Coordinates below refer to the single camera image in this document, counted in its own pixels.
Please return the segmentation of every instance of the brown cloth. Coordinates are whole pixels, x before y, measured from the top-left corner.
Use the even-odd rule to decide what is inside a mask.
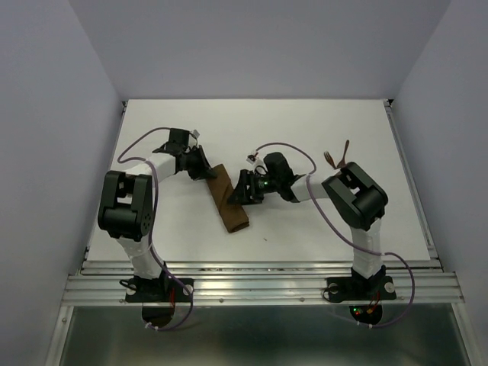
[[[223,164],[213,168],[217,173],[214,179],[207,179],[215,206],[222,217],[223,225],[229,233],[235,233],[249,226],[249,218],[240,204],[228,204],[227,198],[234,192],[227,170]]]

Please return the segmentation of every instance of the purple cable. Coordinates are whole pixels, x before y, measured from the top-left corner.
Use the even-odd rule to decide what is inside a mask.
[[[159,184],[158,184],[158,175],[157,175],[156,167],[151,162],[146,161],[144,158],[140,158],[139,156],[134,156],[134,157],[130,157],[127,159],[122,159],[122,158],[124,157],[125,154],[127,154],[133,147],[135,147],[136,144],[138,144],[146,136],[148,136],[151,133],[154,133],[156,131],[160,131],[160,130],[169,130],[169,128],[168,127],[157,127],[157,128],[154,128],[154,129],[146,132],[139,139],[137,139],[133,143],[131,143],[117,158],[117,162],[119,164],[125,164],[126,162],[144,162],[151,168],[152,179],[154,180],[154,206],[152,209],[153,220],[156,219],[156,212],[158,210],[158,200],[159,200]],[[173,275],[173,273],[171,273],[168,270],[168,268],[164,264],[164,261],[162,261],[161,258],[158,256],[158,253],[156,252],[156,249],[154,248],[154,245],[153,245],[153,230],[154,230],[154,225],[151,226],[151,230],[149,231],[149,251],[151,252],[152,257],[154,258],[156,263],[158,263],[159,267],[161,267],[161,269],[170,278],[172,278],[173,281],[178,284],[178,286],[180,286],[181,288],[183,288],[184,290],[186,290],[189,293],[185,284],[183,282],[181,282],[179,279],[177,279]],[[144,323],[146,324],[146,326],[148,328],[155,330],[155,331],[158,331],[158,332],[165,332],[168,330],[173,330],[175,328],[178,328],[181,324],[183,324],[186,321],[186,319],[188,319],[188,317],[191,314],[191,311],[193,310],[193,293],[189,294],[188,296],[190,297],[190,309],[188,310],[185,317],[182,320],[180,320],[178,323],[176,323],[175,325],[170,326],[169,328],[156,328],[155,326],[151,325],[150,323],[147,323],[146,321],[144,321]]]
[[[315,205],[316,209],[319,211],[320,213],[320,216],[322,216],[322,218],[326,221],[327,225],[329,225],[330,229],[332,229],[332,231],[334,232],[334,234],[336,234],[343,242],[345,242],[347,245],[351,246],[352,248],[354,249],[357,249],[359,250],[360,252],[365,252],[367,254],[371,254],[371,255],[377,255],[377,256],[382,256],[383,253],[380,253],[380,252],[375,252],[373,250],[368,250],[368,249],[364,249],[364,248],[361,248],[360,246],[357,246],[355,245],[351,240],[347,239],[344,235],[341,234],[341,232],[339,232],[337,230],[337,228],[334,226],[334,224],[330,221],[330,219],[327,217],[326,213],[323,211],[323,209],[321,208],[321,206],[319,205],[319,202],[317,201],[317,199],[315,198],[315,196],[313,195],[313,192],[312,192],[312,187],[310,186],[310,176],[316,172],[317,170],[317,165],[316,163],[313,161],[312,157],[310,155],[308,155],[306,152],[304,152],[302,149],[299,149],[297,148],[296,146],[293,146],[289,143],[265,143],[264,145],[261,145],[260,147],[258,147],[256,149],[256,151],[259,151],[267,146],[275,146],[275,145],[279,145],[279,146],[287,146],[287,147],[290,147],[296,151],[298,151],[299,153],[302,153],[305,157],[307,157],[310,162],[312,163],[313,165],[313,169],[310,173],[308,173],[308,176],[306,177],[306,183],[307,183],[307,190],[308,190],[308,193],[310,195],[310,199],[312,200],[313,204]],[[413,299],[415,298],[415,278],[413,276],[413,272],[412,272],[412,269],[411,267],[408,265],[408,263],[406,262],[405,259],[403,259],[402,257],[400,257],[398,254],[396,253],[393,253],[393,252],[386,252],[384,253],[384,255],[392,255],[393,257],[396,257],[398,258],[398,260],[400,260],[403,265],[405,265],[405,268],[406,270],[409,272],[409,275],[410,275],[410,280],[412,282],[412,294],[410,295],[410,300],[408,302],[408,304],[406,305],[406,309],[395,319],[389,321],[389,322],[386,322],[386,323],[383,323],[383,324],[377,324],[375,326],[373,326],[372,324],[364,324],[364,323],[360,323],[358,322],[358,324],[364,324],[365,326],[368,326],[368,327],[371,327],[371,328],[384,328],[386,326],[391,326],[397,322],[399,322],[412,308],[412,305],[413,305]],[[333,314],[334,316],[337,316],[339,318],[342,318],[344,320],[348,320],[349,322],[351,322],[350,319],[348,318],[345,318],[343,316],[340,316],[340,315],[336,315],[336,314]]]

